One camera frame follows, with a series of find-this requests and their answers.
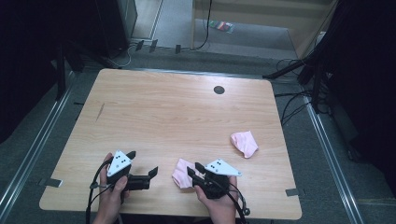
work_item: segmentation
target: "floor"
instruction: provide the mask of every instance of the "floor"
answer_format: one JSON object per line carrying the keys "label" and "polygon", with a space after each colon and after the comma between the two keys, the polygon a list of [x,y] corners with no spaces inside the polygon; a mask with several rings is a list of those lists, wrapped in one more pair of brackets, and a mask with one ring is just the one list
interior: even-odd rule
{"label": "floor", "polygon": [[[190,45],[190,3],[163,0],[152,37],[145,37],[145,46],[140,51],[130,49],[129,53],[121,55],[115,62],[126,64],[123,69],[192,71],[262,78],[262,75],[271,74],[291,62],[285,59],[296,58],[287,30],[245,24],[236,24],[232,34],[209,29],[208,43],[201,51],[175,54],[175,45]],[[203,41],[199,36],[204,34],[203,22],[196,21],[197,45]],[[241,36],[246,34],[251,35],[249,41],[241,40]],[[149,45],[154,39],[158,39],[157,49],[150,53]],[[71,91],[64,99],[62,111],[45,135],[46,142],[37,147],[38,155],[32,154],[34,166],[25,170],[28,173],[26,179],[22,180],[25,184],[15,191],[19,197],[13,199],[15,201],[11,202],[13,206],[9,211],[2,210],[0,223],[78,223],[83,220],[83,213],[39,209],[38,202],[43,189],[36,182],[51,175],[100,69],[97,63],[87,62],[83,73],[72,75],[74,82],[69,84]],[[301,91],[301,86],[295,80],[296,75],[292,73],[272,80],[275,94]],[[20,164],[26,160],[25,156],[31,155],[37,134],[53,109],[55,94],[56,87],[43,97],[16,132],[0,145],[0,153],[9,156],[9,160],[0,164],[2,170],[7,170],[0,176],[0,190],[3,192],[7,191],[9,182],[21,169]],[[305,100],[299,98],[291,102],[287,112],[305,104]],[[288,101],[289,98],[276,97],[279,116]],[[312,114],[308,106],[292,117],[283,129],[296,186],[301,193],[303,217],[296,221],[275,220],[275,223],[396,222],[396,200],[384,177],[373,165],[356,163],[348,158],[347,146],[331,116]],[[250,223],[270,223],[270,220],[250,220]]]}

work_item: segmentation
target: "gray carpet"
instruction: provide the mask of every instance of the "gray carpet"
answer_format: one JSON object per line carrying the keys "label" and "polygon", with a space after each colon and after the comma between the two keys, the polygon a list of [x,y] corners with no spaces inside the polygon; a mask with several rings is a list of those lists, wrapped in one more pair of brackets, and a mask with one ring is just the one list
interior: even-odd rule
{"label": "gray carpet", "polygon": [[[149,48],[132,52],[131,63],[124,69],[150,68],[179,71],[211,72],[231,74],[232,77],[261,78],[276,70],[277,60],[260,59],[235,55],[219,55],[208,52],[184,51],[175,54],[173,49],[156,49],[149,53]],[[128,58],[118,58],[119,63],[128,62]],[[84,72],[78,74],[71,95],[59,117],[49,139],[44,145],[35,167],[27,179],[21,194],[11,210],[6,223],[83,223],[82,212],[43,211],[39,208],[39,199],[44,191],[36,185],[43,177],[50,177],[59,160],[64,145],[71,133],[81,105],[88,96],[91,86],[100,70],[100,65],[87,62]],[[296,76],[290,74],[273,82],[275,93],[298,92]],[[26,117],[16,132],[2,145],[0,152],[8,155],[7,161],[0,168],[8,170],[1,175],[2,189],[18,169],[25,151],[35,139],[40,125],[50,111],[56,89],[52,89]],[[282,113],[289,97],[278,97],[276,103],[279,114]],[[304,103],[298,98],[290,104],[288,112]],[[323,116],[329,128],[331,139],[337,148],[337,156],[346,171],[348,181],[361,203],[361,211],[367,223],[392,223],[396,220],[395,202],[390,198],[389,189],[383,176],[370,164],[357,164],[349,161],[345,146],[334,126],[332,119]],[[275,220],[275,223],[348,223],[349,219],[334,184],[329,165],[323,154],[317,134],[305,110],[294,116],[285,126],[284,134],[290,154],[291,168],[297,188],[304,192],[300,196],[303,216],[297,221]],[[250,220],[250,223],[270,223],[270,220]]]}

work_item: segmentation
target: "pink cloth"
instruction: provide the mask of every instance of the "pink cloth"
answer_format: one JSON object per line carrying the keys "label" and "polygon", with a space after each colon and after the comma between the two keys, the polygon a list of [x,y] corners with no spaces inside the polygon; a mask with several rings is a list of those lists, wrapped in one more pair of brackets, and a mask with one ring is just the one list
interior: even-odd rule
{"label": "pink cloth", "polygon": [[245,158],[250,158],[259,149],[250,131],[231,134],[233,145],[244,153]]}
{"label": "pink cloth", "polygon": [[176,169],[172,174],[172,178],[181,189],[192,188],[192,178],[187,174],[187,166],[189,166],[195,171],[196,174],[198,174],[198,171],[195,169],[195,165],[193,163],[183,159],[178,159]]}

